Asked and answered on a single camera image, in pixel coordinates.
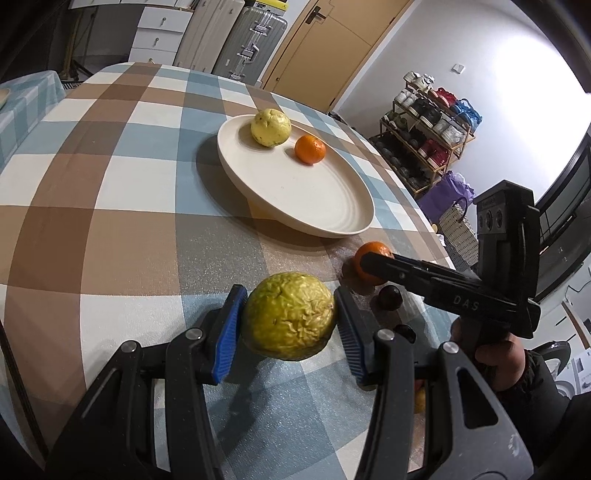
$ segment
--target human hand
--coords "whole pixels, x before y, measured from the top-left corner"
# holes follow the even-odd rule
[[[459,317],[452,323],[451,340],[462,347],[462,326]],[[496,367],[491,385],[495,392],[511,388],[525,370],[525,350],[521,340],[512,333],[502,342],[481,345],[476,349],[474,357],[481,364]]]

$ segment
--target wooden door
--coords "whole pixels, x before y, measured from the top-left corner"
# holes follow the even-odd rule
[[[409,0],[309,2],[265,90],[326,112]]]

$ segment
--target suitcase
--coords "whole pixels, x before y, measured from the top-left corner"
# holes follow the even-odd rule
[[[281,40],[287,21],[257,7],[244,7],[224,43],[212,73],[256,84]]]
[[[211,73],[243,6],[243,0],[199,2],[178,48],[174,65]]]

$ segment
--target door handle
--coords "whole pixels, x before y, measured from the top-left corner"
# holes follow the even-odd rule
[[[308,15],[308,18],[306,18],[306,23],[310,25],[312,23],[312,20],[314,20],[316,17],[320,17],[322,20],[326,19],[326,16],[320,13],[320,7],[318,6],[312,9],[310,15]]]

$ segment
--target red shoe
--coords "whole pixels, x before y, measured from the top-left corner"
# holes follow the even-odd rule
[[[431,154],[436,151],[435,146],[434,146],[435,143],[436,143],[435,140],[433,140],[432,138],[429,138],[429,139],[425,140],[425,143],[417,151],[419,152],[419,154],[423,158],[430,157]]]
[[[440,144],[434,141],[433,152],[431,153],[431,156],[429,156],[428,160],[434,168],[439,168],[447,163],[447,161],[449,160],[449,155],[450,153],[448,150],[446,150]]]
[[[431,97],[433,100],[437,100],[437,99],[439,98],[439,94],[438,94],[438,93],[437,93],[435,90],[433,90],[433,89],[429,90],[429,93],[428,93],[428,95],[429,95],[429,97]]]
[[[439,87],[437,89],[437,101],[447,108],[451,108],[452,105],[456,104],[457,98],[453,93],[450,93],[446,89]]]

